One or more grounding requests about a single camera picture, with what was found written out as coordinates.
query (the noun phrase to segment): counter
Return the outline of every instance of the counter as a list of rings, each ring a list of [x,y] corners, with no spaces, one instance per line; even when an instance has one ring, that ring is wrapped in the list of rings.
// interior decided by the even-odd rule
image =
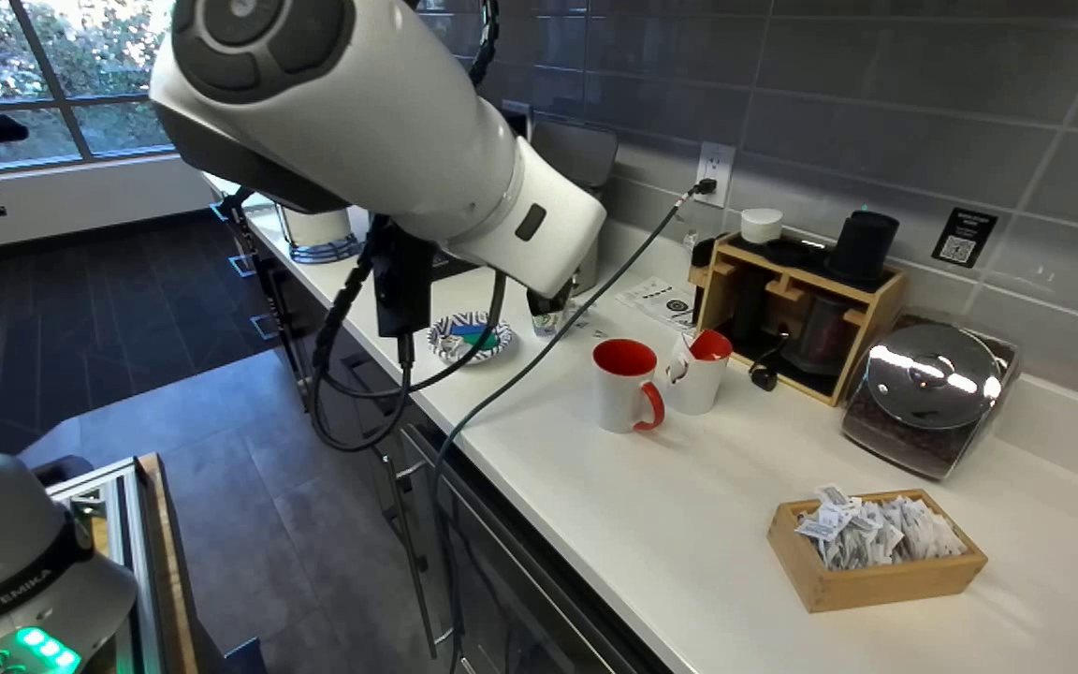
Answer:
[[[274,220],[256,219],[256,233],[290,263]],[[616,229],[606,251],[632,243]],[[352,263],[290,270],[330,304]],[[591,346],[606,334],[671,346],[661,319],[622,300],[643,278],[687,278],[682,251],[653,248],[590,327],[461,434],[461,452],[671,671],[1078,671],[1078,472],[989,434],[946,485],[920,485],[850,447],[842,411],[794,391],[760,395],[739,369],[708,417],[671,411],[653,434],[599,430],[590,421]],[[436,319],[488,304],[483,270],[436,284]],[[437,429],[543,347],[517,284],[507,321],[522,336],[512,360],[415,396]],[[399,372],[395,340],[374,336],[372,289],[347,331]],[[422,336],[415,354],[419,380],[442,369]],[[767,523],[780,501],[823,485],[853,496],[924,487],[985,546],[989,571],[953,601],[805,616]]]

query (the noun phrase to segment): metal frame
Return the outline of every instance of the metal frame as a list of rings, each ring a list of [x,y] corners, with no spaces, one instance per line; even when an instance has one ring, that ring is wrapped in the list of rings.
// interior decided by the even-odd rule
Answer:
[[[92,97],[70,97],[70,93],[59,85],[59,77],[55,77],[55,69],[52,69],[52,59],[51,59],[46,42],[43,42],[36,19],[27,15],[23,0],[6,0],[6,3],[12,9],[16,22],[21,22],[21,34],[23,34],[31,58],[36,58],[37,69],[43,69],[43,78],[46,78],[46,85],[51,85],[51,97],[46,97],[46,102],[0,102],[0,114],[21,114],[21,108],[51,114],[51,108],[55,108],[55,118],[64,120],[64,129],[69,129],[79,159],[74,159],[74,161],[69,161],[69,159],[59,159],[59,161],[21,161],[21,164],[0,169],[0,174],[27,174],[27,169],[43,169],[43,164],[46,164],[46,169],[51,169],[51,164],[52,164],[52,169],[55,169],[55,164],[97,164],[97,161],[129,161],[129,159],[172,154],[172,146],[138,146],[138,150],[129,150],[129,154],[95,154],[92,143],[88,143],[88,137],[83,137],[83,129],[79,129],[74,108],[92,108],[92,107],[130,107],[130,102],[150,102],[150,97],[148,97],[148,93],[102,93],[102,97],[92,93]]]

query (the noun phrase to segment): tiled wall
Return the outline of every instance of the tiled wall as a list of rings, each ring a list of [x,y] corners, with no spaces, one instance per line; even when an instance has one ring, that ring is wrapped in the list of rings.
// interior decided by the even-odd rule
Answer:
[[[478,0],[422,0],[457,58]],[[838,238],[853,206],[904,220],[916,311],[1004,334],[1078,391],[1078,0],[503,0],[488,97],[627,139],[609,219],[656,225],[699,143],[735,143],[735,229],[780,206]],[[978,270],[931,263],[953,206],[999,215]]]

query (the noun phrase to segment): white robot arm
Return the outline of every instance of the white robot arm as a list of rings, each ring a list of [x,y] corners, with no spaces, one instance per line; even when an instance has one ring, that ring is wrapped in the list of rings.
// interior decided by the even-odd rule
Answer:
[[[543,298],[606,220],[401,0],[180,0],[150,97],[191,164],[308,215],[389,215]]]

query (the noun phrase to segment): white mug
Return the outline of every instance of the white mug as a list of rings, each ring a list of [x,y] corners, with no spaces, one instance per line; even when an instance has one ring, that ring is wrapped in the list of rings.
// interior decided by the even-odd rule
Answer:
[[[662,395],[656,391],[656,354],[641,340],[603,340],[591,347],[591,417],[616,434],[662,422]]]
[[[677,360],[666,372],[671,404],[691,417],[717,407],[732,354],[735,347],[721,331],[699,331],[682,340]]]

